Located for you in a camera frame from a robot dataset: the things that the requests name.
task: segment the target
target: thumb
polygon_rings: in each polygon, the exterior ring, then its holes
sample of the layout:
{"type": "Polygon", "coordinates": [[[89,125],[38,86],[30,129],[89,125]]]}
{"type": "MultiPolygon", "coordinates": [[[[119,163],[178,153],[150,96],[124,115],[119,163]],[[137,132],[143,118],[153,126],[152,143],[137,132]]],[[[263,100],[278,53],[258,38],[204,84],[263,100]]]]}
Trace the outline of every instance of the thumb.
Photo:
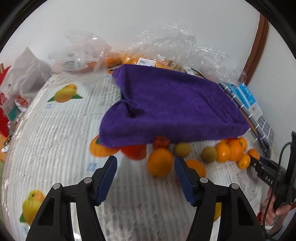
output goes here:
{"type": "Polygon", "coordinates": [[[291,205],[285,204],[276,210],[276,215],[280,216],[283,214],[287,214],[290,210],[291,210],[291,205]]]}

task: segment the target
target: blue gripper pad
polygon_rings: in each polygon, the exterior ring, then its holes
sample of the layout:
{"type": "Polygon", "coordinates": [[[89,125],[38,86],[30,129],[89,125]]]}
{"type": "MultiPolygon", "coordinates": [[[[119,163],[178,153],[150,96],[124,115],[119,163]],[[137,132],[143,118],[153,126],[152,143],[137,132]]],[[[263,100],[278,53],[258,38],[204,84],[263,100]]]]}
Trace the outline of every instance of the blue gripper pad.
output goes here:
{"type": "Polygon", "coordinates": [[[107,169],[103,173],[104,176],[102,177],[101,182],[98,185],[98,195],[96,198],[98,205],[100,205],[103,201],[106,200],[106,197],[107,197],[107,194],[110,190],[110,186],[111,186],[112,181],[114,179],[116,170],[117,170],[117,159],[115,156],[113,156],[109,166],[107,167],[107,169]]]}
{"type": "Polygon", "coordinates": [[[192,206],[195,206],[196,198],[193,193],[193,184],[187,174],[189,168],[181,157],[176,157],[174,166],[186,200],[190,202],[192,206]]]}

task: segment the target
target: silver screw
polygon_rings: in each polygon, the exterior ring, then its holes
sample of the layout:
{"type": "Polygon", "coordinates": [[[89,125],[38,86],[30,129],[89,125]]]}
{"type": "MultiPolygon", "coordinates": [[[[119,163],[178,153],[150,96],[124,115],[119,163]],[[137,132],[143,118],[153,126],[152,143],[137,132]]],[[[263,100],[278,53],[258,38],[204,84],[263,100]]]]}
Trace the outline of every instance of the silver screw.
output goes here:
{"type": "Polygon", "coordinates": [[[84,183],[88,184],[88,183],[91,183],[92,179],[91,179],[91,177],[87,177],[83,181],[84,181],[84,183]]]}
{"type": "Polygon", "coordinates": [[[207,183],[207,182],[208,182],[208,179],[205,178],[205,177],[201,177],[201,178],[200,178],[200,182],[201,182],[201,183],[207,183]]]}
{"type": "Polygon", "coordinates": [[[237,185],[236,183],[232,183],[232,184],[231,184],[231,187],[232,187],[233,189],[239,189],[239,185],[237,185]]]}
{"type": "Polygon", "coordinates": [[[61,184],[56,183],[52,186],[54,189],[59,189],[61,187],[61,184]]]}

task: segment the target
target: purple cloth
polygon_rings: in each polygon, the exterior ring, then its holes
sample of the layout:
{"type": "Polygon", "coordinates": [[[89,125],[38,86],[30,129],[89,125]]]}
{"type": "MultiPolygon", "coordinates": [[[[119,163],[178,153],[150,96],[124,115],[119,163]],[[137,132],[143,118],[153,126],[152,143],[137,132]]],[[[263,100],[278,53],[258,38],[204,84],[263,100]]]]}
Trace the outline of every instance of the purple cloth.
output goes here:
{"type": "Polygon", "coordinates": [[[249,128],[236,104],[215,83],[155,67],[125,64],[113,73],[122,100],[106,112],[100,141],[107,147],[220,140],[249,128]]]}

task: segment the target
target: white wall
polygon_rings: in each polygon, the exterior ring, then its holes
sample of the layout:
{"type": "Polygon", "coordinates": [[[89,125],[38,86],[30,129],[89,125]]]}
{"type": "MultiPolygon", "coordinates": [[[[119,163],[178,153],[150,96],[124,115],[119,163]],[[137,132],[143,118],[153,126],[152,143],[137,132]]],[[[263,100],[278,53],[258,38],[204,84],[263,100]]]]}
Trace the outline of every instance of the white wall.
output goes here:
{"type": "MultiPolygon", "coordinates": [[[[249,88],[274,130],[274,149],[279,155],[282,146],[291,141],[292,130],[296,131],[296,59],[271,25],[249,88]]],[[[289,148],[283,155],[283,167],[287,167],[288,160],[289,148]]]]}
{"type": "Polygon", "coordinates": [[[168,23],[190,24],[201,44],[228,54],[227,65],[242,68],[258,25],[258,12],[244,0],[48,0],[13,34],[0,62],[14,63],[26,46],[40,59],[69,46],[68,29],[92,31],[114,50],[140,33],[168,23]]]}

